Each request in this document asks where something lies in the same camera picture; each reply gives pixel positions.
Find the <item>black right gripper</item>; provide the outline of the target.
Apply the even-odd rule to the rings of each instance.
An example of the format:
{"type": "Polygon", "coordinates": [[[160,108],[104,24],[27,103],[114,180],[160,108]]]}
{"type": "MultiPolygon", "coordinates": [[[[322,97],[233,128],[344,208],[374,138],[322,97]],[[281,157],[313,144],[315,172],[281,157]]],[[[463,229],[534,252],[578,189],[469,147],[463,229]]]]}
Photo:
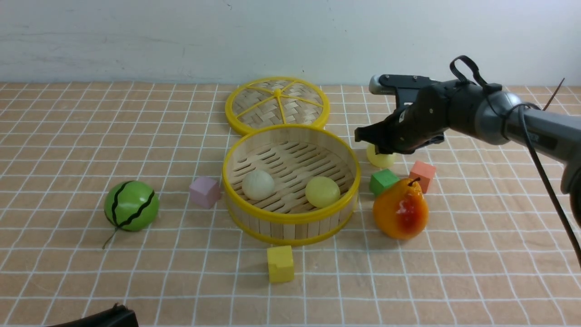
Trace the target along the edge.
{"type": "Polygon", "coordinates": [[[397,108],[383,121],[355,129],[355,142],[375,154],[413,154],[444,141],[447,129],[475,137],[482,88],[471,81],[383,78],[381,92],[395,95],[397,108]]]}

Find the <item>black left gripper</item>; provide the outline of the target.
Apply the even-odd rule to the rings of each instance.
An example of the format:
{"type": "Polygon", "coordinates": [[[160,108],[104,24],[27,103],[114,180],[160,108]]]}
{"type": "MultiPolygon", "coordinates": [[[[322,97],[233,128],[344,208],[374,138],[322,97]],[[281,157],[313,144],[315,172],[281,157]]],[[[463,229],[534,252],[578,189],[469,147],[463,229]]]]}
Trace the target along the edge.
{"type": "Polygon", "coordinates": [[[135,311],[116,303],[112,308],[51,327],[138,327],[135,311]]]}

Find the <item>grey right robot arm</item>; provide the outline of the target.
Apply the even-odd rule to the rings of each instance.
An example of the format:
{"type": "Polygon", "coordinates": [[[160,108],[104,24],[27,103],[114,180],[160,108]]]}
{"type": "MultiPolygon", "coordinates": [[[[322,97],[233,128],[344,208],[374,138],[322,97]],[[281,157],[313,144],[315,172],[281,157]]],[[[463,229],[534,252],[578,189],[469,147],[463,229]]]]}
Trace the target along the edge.
{"type": "Polygon", "coordinates": [[[458,80],[382,75],[372,77],[369,90],[394,94],[398,108],[376,124],[356,128],[355,141],[374,145],[380,154],[413,154],[442,143],[448,129],[492,145],[526,145],[529,137],[536,152],[564,164],[561,192],[569,194],[573,217],[580,221],[579,116],[535,109],[503,90],[487,95],[458,80]]]}

